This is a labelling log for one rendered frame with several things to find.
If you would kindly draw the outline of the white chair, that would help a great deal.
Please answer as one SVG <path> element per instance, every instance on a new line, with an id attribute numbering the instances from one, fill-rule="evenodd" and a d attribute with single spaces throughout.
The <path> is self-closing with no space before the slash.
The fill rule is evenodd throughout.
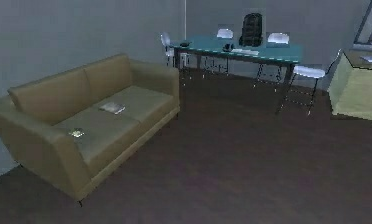
<path id="1" fill-rule="evenodd" d="M 175 54 L 174 49 L 171 47 L 171 38 L 170 35 L 167 32 L 162 32 L 160 34 L 160 39 L 162 46 L 164 47 L 164 52 L 166 56 L 166 65 L 167 66 L 175 66 Z M 187 80 L 187 76 L 190 74 L 190 69 L 187 67 L 189 64 L 189 56 L 187 53 L 181 53 L 180 54 L 180 76 L 182 81 Z"/>
<path id="2" fill-rule="evenodd" d="M 320 79 L 324 78 L 327 74 L 330 73 L 333 65 L 338 60 L 341 53 L 342 53 L 342 49 L 339 49 L 337 51 L 336 56 L 332 59 L 331 63 L 327 66 L 326 69 L 307 67 L 307 66 L 303 66 L 303 65 L 295 66 L 294 69 L 293 69 L 293 76 L 292 76 L 292 79 L 291 79 L 291 81 L 288 85 L 287 92 L 284 95 L 283 102 L 291 102 L 291 103 L 294 103 L 294 104 L 297 104 L 297 105 L 306 106 L 308 108 L 307 114 L 310 115 L 311 110 L 312 110 L 313 105 L 314 105 L 314 102 L 315 102 L 315 94 L 316 94 L 316 90 L 317 90 L 318 81 Z M 300 91 L 300 94 L 308 95 L 310 97 L 310 101 L 308 103 L 299 102 L 299 101 L 293 100 L 289 97 L 289 93 L 294 91 L 292 89 L 292 84 L 294 83 L 296 76 L 302 76 L 302 77 L 305 77 L 305 78 L 311 78 L 311 79 L 315 80 L 314 87 L 312 88 L 312 90 L 310 92 Z"/>
<path id="3" fill-rule="evenodd" d="M 269 48 L 272 47 L 287 47 L 289 45 L 290 37 L 287 33 L 270 33 L 267 37 L 266 46 Z M 259 82 L 270 84 L 270 81 L 262 80 L 261 77 L 264 76 L 263 73 L 263 64 L 260 64 L 258 67 L 257 75 L 256 75 L 256 81 L 253 85 L 253 87 L 256 87 Z M 281 71 L 282 67 L 279 66 L 277 70 L 277 74 L 274 76 L 271 74 L 271 77 L 276 78 L 276 83 L 274 84 L 274 91 L 277 91 L 278 85 L 281 81 Z"/>
<path id="4" fill-rule="evenodd" d="M 219 28 L 216 34 L 217 40 L 223 44 L 232 44 L 234 32 L 229 28 Z M 218 69 L 219 72 L 224 71 L 226 74 L 229 73 L 229 59 L 225 59 L 225 64 L 218 64 L 215 62 L 214 57 L 206 56 L 204 60 L 205 70 L 210 74 L 215 72 L 215 69 Z"/>

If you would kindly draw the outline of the grey book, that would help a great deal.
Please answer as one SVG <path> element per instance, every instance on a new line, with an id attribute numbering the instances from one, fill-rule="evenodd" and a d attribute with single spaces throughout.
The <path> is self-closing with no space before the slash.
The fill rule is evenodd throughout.
<path id="1" fill-rule="evenodd" d="M 125 110 L 125 106 L 114 103 L 114 102 L 109 102 L 109 103 L 102 105 L 100 109 L 106 112 L 110 112 L 112 114 L 119 114 Z"/>

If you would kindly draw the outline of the pale flat paper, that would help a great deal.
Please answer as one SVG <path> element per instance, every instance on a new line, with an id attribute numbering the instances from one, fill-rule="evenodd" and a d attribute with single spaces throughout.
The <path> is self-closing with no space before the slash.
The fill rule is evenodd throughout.
<path id="1" fill-rule="evenodd" d="M 250 50 L 250 49 L 233 49 L 231 51 L 232 53 L 240 53 L 240 54 L 247 54 L 247 55 L 258 55 L 259 54 L 259 51 L 253 51 L 253 50 Z"/>

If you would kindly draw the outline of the teal table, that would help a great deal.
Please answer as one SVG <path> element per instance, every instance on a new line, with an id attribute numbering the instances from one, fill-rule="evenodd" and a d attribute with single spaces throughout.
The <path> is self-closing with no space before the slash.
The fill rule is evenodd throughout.
<path id="1" fill-rule="evenodd" d="M 170 48 L 174 49 L 176 68 L 180 65 L 182 53 L 196 55 L 198 57 L 197 67 L 200 67 L 200 58 L 202 56 L 285 67 L 286 71 L 280 87 L 276 114 L 281 111 L 286 102 L 289 84 L 293 77 L 293 69 L 302 61 L 303 55 L 302 47 L 294 44 L 262 44 L 258 47 L 243 47 L 236 45 L 234 40 L 207 36 L 191 37 L 183 41 L 171 41 Z"/>

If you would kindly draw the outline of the olive brown sofa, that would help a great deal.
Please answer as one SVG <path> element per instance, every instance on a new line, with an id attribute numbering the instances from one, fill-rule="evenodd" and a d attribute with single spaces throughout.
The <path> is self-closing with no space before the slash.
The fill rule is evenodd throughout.
<path id="1" fill-rule="evenodd" d="M 109 102 L 125 110 L 100 109 Z M 0 139 L 21 166 L 81 201 L 179 112 L 178 69 L 117 54 L 9 88 Z"/>

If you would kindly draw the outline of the black backpack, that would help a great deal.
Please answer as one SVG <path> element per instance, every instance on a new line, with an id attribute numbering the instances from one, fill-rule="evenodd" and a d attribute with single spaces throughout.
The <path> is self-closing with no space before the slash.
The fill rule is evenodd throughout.
<path id="1" fill-rule="evenodd" d="M 262 44 L 262 40 L 262 15 L 260 13 L 247 14 L 243 19 L 239 45 L 258 47 Z"/>

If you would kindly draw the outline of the pale green cabinet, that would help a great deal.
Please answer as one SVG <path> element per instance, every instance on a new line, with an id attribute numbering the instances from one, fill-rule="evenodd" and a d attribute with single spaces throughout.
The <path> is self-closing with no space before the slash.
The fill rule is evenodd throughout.
<path id="1" fill-rule="evenodd" d="M 343 51 L 328 93 L 333 115 L 372 120 L 372 51 Z"/>

